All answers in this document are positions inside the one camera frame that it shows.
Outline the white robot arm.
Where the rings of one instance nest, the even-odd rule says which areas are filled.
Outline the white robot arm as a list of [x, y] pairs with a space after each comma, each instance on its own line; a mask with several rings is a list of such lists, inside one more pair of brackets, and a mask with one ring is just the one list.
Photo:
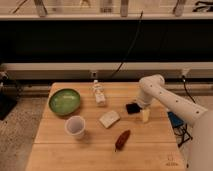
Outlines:
[[141, 78], [136, 103], [141, 108], [146, 108], [155, 98], [190, 125], [193, 139], [189, 147], [186, 171], [213, 171], [213, 110], [166, 90], [164, 85], [164, 77], [160, 74]]

